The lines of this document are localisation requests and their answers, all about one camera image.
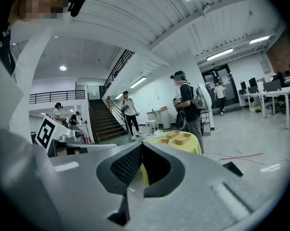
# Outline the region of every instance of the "brick wall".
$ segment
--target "brick wall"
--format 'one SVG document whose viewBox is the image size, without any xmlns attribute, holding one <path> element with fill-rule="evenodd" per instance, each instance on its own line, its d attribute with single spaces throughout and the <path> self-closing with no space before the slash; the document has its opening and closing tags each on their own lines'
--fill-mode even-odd
<svg viewBox="0 0 290 231">
<path fill-rule="evenodd" d="M 286 29 L 275 44 L 266 52 L 273 71 L 283 73 L 290 71 L 290 32 Z"/>
</svg>

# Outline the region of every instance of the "stair railing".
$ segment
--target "stair railing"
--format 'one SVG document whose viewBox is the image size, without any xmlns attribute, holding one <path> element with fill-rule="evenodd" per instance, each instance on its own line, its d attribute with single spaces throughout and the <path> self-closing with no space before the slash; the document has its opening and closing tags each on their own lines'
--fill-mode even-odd
<svg viewBox="0 0 290 231">
<path fill-rule="evenodd" d="M 127 122 L 126 122 L 126 115 L 125 113 L 123 113 L 121 111 L 121 109 L 118 107 L 117 104 L 115 104 L 111 99 L 110 97 L 107 97 L 106 99 L 106 102 L 107 102 L 107 106 L 108 106 L 108 109 L 110 110 L 110 112 L 113 114 L 113 112 L 115 112 L 119 118 L 121 119 L 122 122 L 124 122 L 125 124 L 125 130 L 127 131 Z"/>
</svg>

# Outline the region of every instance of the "white shirt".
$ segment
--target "white shirt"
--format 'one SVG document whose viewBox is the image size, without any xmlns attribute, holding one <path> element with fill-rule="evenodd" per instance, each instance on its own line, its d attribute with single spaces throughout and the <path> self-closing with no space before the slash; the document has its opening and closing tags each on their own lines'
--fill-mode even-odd
<svg viewBox="0 0 290 231">
<path fill-rule="evenodd" d="M 125 114 L 127 116 L 134 116 L 135 115 L 135 111 L 134 111 L 134 109 L 132 107 L 134 105 L 134 101 L 133 101 L 133 99 L 131 99 L 131 100 L 132 101 L 130 101 L 130 99 L 128 99 L 128 101 L 127 101 L 127 100 L 123 99 L 122 102 L 121 102 L 122 107 L 126 106 L 126 105 L 129 106 L 129 108 L 127 110 L 125 110 Z"/>
<path fill-rule="evenodd" d="M 217 98 L 223 98 L 224 97 L 224 91 L 225 88 L 223 86 L 218 86 L 214 88 L 214 93 L 217 94 Z"/>
<path fill-rule="evenodd" d="M 57 123 L 61 124 L 62 122 L 60 120 L 55 119 L 56 116 L 59 116 L 59 110 L 55 108 L 53 110 L 53 120 L 56 121 Z"/>
</svg>

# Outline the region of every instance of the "yellow tablecloth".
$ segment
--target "yellow tablecloth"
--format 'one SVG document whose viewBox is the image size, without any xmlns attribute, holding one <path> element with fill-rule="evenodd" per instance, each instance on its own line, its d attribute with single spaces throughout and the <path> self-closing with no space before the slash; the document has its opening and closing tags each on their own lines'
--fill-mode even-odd
<svg viewBox="0 0 290 231">
<path fill-rule="evenodd" d="M 151 136 L 151 137 L 145 139 L 144 142 L 157 143 L 160 139 L 167 139 L 166 133 L 167 132 L 164 133 L 164 137 L 160 137 L 160 138 L 155 139 L 153 136 Z M 191 134 L 188 132 L 180 132 L 180 134 L 183 134 L 183 133 L 187 133 L 187 134 L 191 135 L 190 141 L 188 141 L 187 143 L 185 143 L 183 145 L 179 145 L 179 144 L 175 143 L 175 138 L 173 138 L 170 140 L 168 146 L 185 151 L 185 152 L 194 153 L 197 155 L 202 155 L 201 147 L 199 145 L 197 137 L 194 134 Z M 143 164 L 140 166 L 140 169 L 143 172 L 143 179 L 144 179 L 143 184 L 148 186 L 149 182 L 148 182 L 147 171 L 146 171 Z"/>
</svg>

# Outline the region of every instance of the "camouflage pants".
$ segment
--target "camouflage pants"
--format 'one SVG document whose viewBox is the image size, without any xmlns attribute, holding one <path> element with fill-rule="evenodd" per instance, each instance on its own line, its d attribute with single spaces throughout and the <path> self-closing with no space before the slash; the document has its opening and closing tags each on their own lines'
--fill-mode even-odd
<svg viewBox="0 0 290 231">
<path fill-rule="evenodd" d="M 200 123 L 200 119 L 196 119 L 194 121 L 190 121 L 190 122 L 186 122 L 188 129 L 189 129 L 189 133 L 194 134 L 199 142 L 199 145 L 201 147 L 202 150 L 202 154 L 203 154 L 203 143 L 202 143 L 202 131 L 201 131 L 201 123 Z"/>
</svg>

